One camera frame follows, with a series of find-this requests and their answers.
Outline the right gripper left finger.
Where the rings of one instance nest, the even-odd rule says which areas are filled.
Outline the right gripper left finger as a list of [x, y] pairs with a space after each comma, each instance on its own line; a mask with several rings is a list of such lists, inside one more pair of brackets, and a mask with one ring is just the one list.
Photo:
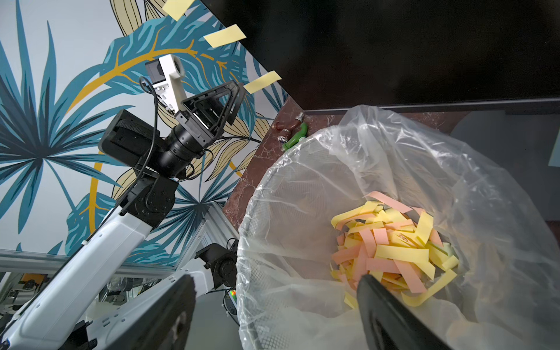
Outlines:
[[108, 349], [184, 349], [195, 309], [195, 282], [186, 275], [123, 331], [109, 337]]

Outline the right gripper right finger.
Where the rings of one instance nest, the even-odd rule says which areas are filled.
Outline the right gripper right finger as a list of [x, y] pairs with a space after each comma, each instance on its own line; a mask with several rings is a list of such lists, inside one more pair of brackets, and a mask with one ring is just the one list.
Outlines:
[[361, 278], [357, 303], [369, 349], [448, 349], [371, 275]]

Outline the yellow sticky note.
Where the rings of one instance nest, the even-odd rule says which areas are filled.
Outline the yellow sticky note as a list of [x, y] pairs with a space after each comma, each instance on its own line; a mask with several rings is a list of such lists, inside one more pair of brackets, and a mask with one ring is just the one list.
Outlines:
[[234, 24], [233, 26], [229, 26], [220, 31], [207, 34], [206, 36], [204, 36], [204, 39], [212, 48], [218, 48], [224, 45], [238, 42], [242, 39], [246, 39], [246, 35], [238, 25]]
[[163, 6], [163, 11], [176, 21], [186, 13], [194, 0], [167, 0]]
[[249, 94], [253, 94], [259, 90], [262, 90], [275, 82], [281, 80], [281, 77], [275, 71], [270, 71], [264, 74], [261, 77], [258, 77], [256, 80], [251, 81], [250, 83], [244, 85], [244, 89]]

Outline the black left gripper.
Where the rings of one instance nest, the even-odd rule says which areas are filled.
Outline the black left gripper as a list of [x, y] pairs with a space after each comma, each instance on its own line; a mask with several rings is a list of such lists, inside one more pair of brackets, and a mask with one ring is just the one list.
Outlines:
[[246, 90], [233, 80], [182, 102], [187, 111], [178, 112], [176, 125], [166, 138], [166, 164], [187, 164], [204, 155], [225, 125], [233, 125]]

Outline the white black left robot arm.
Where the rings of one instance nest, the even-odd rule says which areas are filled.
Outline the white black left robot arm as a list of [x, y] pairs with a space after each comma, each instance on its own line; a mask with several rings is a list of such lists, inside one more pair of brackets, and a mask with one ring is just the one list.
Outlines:
[[136, 180], [45, 289], [12, 318], [1, 348], [59, 349], [68, 340], [94, 297], [172, 210], [188, 164], [234, 122], [245, 93], [241, 83], [230, 81], [179, 102], [178, 125], [166, 138], [126, 110], [117, 114], [99, 149], [130, 166]]

